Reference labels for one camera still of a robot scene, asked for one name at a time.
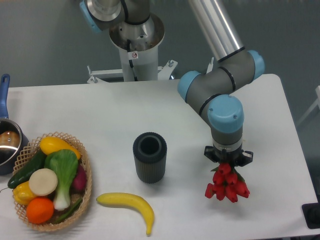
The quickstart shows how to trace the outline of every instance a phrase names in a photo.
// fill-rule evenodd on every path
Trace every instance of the stainless steel pot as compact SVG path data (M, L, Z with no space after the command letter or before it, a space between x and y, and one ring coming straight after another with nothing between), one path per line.
M7 109L9 83L9 74L4 74L0 82L0 175L13 172L17 156L29 142L19 125L9 120Z

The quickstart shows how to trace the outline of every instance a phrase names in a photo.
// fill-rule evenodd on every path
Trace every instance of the warning sticker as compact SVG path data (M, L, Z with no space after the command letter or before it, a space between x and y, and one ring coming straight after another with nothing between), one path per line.
M129 60L138 59L139 58L138 51L128 52L128 58L129 58Z

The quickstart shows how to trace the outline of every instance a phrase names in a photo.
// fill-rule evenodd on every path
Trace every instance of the blue joint cap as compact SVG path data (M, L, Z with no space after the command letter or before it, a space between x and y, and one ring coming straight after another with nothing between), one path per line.
M80 2L80 9L81 9L81 12L86 20L86 22L88 23L88 25L90 26L90 28L92 29L92 31L96 34L98 33L101 33L101 29L97 26L97 24L95 23L95 21L92 19L87 7L86 7L86 4L85 4L85 1L83 0L82 2Z
M191 83L199 74L200 72L198 71L189 71L181 77L178 83L178 93L180 94L180 96L183 98L184 101L186 101L187 99L187 92Z
M265 73L265 68L266 68L265 61L263 57L259 55L259 53L255 50L249 50L248 53L252 55L254 60L255 71L254 71L253 80L255 80Z
M216 96L210 102L207 113L211 126L225 134L238 131L245 120L239 99L226 94Z

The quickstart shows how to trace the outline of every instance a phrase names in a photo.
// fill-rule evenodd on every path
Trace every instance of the white table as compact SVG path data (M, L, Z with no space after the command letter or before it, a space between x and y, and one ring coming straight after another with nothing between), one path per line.
M10 88L9 118L31 140L65 132L86 147L93 191L86 214L67 229L41 233L18 219L10 190L0 193L1 239L127 240L146 237L139 213L108 208L108 192L140 195L153 207L151 239L244 240L319 234L307 228L301 206L317 201L280 79L266 74L238 90L244 108L243 149L253 163L238 168L251 192L238 203L207 199L217 166L204 156L210 128L177 93L177 81ZM166 140L164 178L139 180L132 146L144 132ZM0 176L0 189L10 178Z

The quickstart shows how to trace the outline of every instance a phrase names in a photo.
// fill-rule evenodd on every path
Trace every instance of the green chili pepper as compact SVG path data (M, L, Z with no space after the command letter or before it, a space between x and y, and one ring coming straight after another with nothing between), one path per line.
M63 222L64 220L66 220L68 217L70 217L79 207L80 204L82 202L82 198L79 198L71 207L70 209L62 214L61 216L59 216L54 222L53 224L59 224L61 222Z

